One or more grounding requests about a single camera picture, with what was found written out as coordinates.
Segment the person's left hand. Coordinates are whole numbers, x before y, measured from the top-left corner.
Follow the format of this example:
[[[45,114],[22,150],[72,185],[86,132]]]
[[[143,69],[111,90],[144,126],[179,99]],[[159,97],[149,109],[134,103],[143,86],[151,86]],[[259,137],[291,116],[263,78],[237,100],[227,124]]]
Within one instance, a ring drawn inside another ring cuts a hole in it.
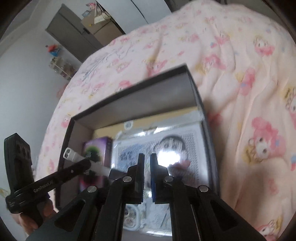
[[[31,235],[39,228],[37,222],[40,221],[41,218],[43,220],[42,222],[45,222],[56,214],[56,211],[53,207],[53,202],[50,199],[45,201],[42,211],[37,208],[33,208],[32,212],[32,214],[29,214],[28,211],[18,214],[11,214],[13,220],[22,227],[26,235]]]

